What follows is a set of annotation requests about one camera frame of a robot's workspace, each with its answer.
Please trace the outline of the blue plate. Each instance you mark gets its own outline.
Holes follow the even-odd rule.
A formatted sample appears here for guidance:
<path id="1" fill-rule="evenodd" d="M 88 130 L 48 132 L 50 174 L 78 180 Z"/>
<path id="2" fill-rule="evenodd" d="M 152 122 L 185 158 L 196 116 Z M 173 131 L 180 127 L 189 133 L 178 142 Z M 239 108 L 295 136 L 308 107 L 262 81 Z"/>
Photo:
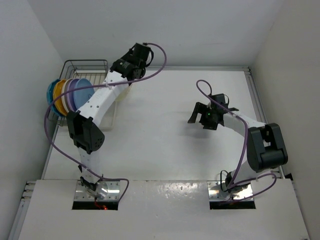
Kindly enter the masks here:
<path id="1" fill-rule="evenodd" d="M 74 88 L 78 89 L 78 88 L 90 87 L 90 86 L 92 86 L 92 84 L 88 79 L 81 78 L 76 82 Z M 95 93 L 95 90 L 93 87 L 75 90 L 73 92 L 73 102 L 75 105 L 75 110 L 78 110 L 85 103 L 87 103 L 94 93 Z"/>

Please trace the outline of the cream plate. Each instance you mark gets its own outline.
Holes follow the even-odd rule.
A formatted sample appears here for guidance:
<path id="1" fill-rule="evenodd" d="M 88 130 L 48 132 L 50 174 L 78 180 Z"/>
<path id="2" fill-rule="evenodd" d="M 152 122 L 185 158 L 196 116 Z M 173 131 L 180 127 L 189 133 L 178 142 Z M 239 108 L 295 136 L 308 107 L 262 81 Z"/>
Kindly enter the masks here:
<path id="1" fill-rule="evenodd" d="M 67 80 L 65 81 L 65 83 L 63 84 L 62 91 L 61 91 L 62 94 L 67 91 L 68 84 L 70 83 L 71 80 L 72 80 L 72 79 L 69 78 L 69 79 L 67 79 Z M 70 109 L 69 109 L 69 106 L 68 106 L 68 101 L 67 101 L 66 94 L 61 97 L 61 100 L 62 100 L 62 105 L 63 105 L 66 113 L 68 113 L 68 112 L 70 111 Z"/>

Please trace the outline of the purple plate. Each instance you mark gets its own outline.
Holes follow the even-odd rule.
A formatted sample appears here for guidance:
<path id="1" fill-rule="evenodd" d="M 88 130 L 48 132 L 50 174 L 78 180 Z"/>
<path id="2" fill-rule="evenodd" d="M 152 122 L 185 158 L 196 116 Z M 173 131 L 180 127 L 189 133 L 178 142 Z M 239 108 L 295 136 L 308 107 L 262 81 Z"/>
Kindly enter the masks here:
<path id="1" fill-rule="evenodd" d="M 76 83 L 79 81 L 79 78 L 73 78 L 69 81 L 69 83 L 67 84 L 67 91 L 71 91 L 75 88 Z M 75 106 L 75 102 L 74 102 L 74 92 L 71 91 L 69 93 L 66 94 L 66 100 L 67 100 L 67 104 L 69 106 L 69 109 L 72 112 L 75 112 L 77 110 L 76 106 Z"/>

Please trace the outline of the teal polka dot plate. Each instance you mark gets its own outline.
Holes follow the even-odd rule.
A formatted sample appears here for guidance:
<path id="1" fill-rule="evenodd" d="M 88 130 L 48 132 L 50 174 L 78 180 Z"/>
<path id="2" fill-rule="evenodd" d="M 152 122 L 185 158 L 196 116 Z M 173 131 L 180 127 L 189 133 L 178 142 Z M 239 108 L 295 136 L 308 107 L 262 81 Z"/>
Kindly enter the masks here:
<path id="1" fill-rule="evenodd" d="M 59 79 L 56 79 L 54 81 L 52 81 L 48 88 L 47 88 L 47 91 L 46 91 L 46 100 L 47 100 L 47 103 L 48 105 L 50 105 L 52 102 L 53 102 L 53 91 L 54 91 L 54 87 L 55 85 L 59 82 L 60 80 Z M 55 105 L 52 105 L 50 110 L 55 113 L 57 116 L 59 117 L 63 117 L 63 115 L 58 111 L 58 109 L 56 108 Z"/>

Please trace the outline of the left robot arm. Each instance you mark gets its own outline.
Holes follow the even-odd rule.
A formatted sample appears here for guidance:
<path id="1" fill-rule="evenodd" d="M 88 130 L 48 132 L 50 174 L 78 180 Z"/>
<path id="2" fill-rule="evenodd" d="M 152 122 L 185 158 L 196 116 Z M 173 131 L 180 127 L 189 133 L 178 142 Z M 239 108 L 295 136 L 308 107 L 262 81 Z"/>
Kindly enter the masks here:
<path id="1" fill-rule="evenodd" d="M 146 43 L 136 43 L 116 60 L 93 96 L 77 111 L 66 116 L 70 138 L 77 147 L 81 163 L 81 183 L 96 192 L 101 179 L 97 151 L 102 147 L 105 135 L 100 129 L 102 119 L 116 98 L 129 86 L 129 81 L 141 79 L 154 53 Z"/>

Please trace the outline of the beige green leaf plate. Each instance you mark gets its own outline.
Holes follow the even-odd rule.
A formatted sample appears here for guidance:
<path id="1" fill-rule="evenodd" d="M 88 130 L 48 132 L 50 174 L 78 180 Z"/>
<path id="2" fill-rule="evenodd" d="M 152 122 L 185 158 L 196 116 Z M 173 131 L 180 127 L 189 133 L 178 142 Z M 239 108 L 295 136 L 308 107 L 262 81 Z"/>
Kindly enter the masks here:
<path id="1" fill-rule="evenodd" d="M 131 90 L 132 86 L 128 86 L 124 91 L 121 92 L 121 94 L 115 99 L 116 102 L 121 102 L 123 101 L 127 95 L 129 94 L 130 90 Z"/>

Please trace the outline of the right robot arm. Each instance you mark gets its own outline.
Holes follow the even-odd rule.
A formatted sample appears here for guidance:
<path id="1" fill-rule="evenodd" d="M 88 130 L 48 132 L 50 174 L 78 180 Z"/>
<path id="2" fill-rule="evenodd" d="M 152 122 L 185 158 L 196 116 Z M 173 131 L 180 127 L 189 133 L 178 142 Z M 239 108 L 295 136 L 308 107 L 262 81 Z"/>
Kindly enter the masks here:
<path id="1" fill-rule="evenodd" d="M 264 123 L 229 107 L 224 94 L 210 95 L 210 102 L 196 102 L 188 123 L 196 121 L 206 130 L 218 126 L 229 128 L 244 138 L 244 146 L 235 170 L 227 173 L 221 189 L 229 193 L 240 190 L 262 173 L 288 162 L 288 153 L 281 128 L 276 123 Z"/>

